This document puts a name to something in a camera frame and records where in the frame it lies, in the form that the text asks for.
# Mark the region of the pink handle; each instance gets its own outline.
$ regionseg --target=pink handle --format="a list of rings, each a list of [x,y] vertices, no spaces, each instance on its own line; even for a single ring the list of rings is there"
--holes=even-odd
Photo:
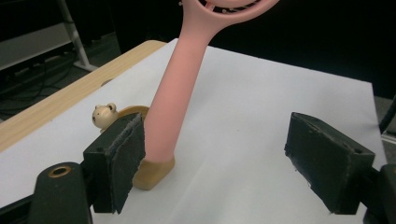
[[[224,27],[252,19],[277,2],[262,1],[262,7],[254,8],[249,13],[221,15],[211,12],[198,0],[183,0],[184,18],[180,37],[145,119],[145,160],[172,160],[209,41]]]

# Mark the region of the floor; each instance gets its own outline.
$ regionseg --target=floor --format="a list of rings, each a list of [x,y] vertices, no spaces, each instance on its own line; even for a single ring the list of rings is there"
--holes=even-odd
[[[114,34],[103,36],[85,48],[90,63],[101,66],[120,56],[117,39]],[[60,90],[62,87],[73,83],[88,72],[73,66],[76,59],[74,52],[66,52],[62,56],[47,59],[42,64],[35,64],[29,69],[20,71],[15,76],[9,77],[7,82],[1,84],[0,93],[0,122],[11,118],[23,109],[34,105],[47,96]],[[32,82],[26,83],[30,77],[36,77]],[[17,94],[4,94],[15,86],[27,85]],[[378,120],[381,120],[391,104],[390,99],[375,97],[375,107]],[[396,134],[396,119],[389,125],[389,131]],[[396,141],[383,141],[388,163],[396,164]]]

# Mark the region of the table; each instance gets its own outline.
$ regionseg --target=table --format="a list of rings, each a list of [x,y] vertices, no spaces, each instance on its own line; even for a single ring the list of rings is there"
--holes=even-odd
[[[150,105],[175,44],[145,43],[6,122],[2,133],[25,137],[0,153],[0,206],[31,194],[35,174],[51,164],[82,161],[99,136],[91,122],[95,105]],[[52,114],[35,119],[43,111]],[[356,216],[329,215],[285,156],[292,111],[370,148],[375,168],[386,163],[370,83],[208,48],[177,142],[177,166],[153,190],[132,189],[119,216],[93,214],[94,223],[361,223],[363,206]]]

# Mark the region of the brass screw hole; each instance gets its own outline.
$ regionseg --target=brass screw hole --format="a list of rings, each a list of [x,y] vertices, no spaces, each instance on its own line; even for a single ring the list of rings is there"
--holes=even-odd
[[[49,177],[58,178],[58,177],[69,174],[70,171],[72,171],[72,168],[70,168],[70,166],[59,166],[59,167],[53,168],[49,172]]]

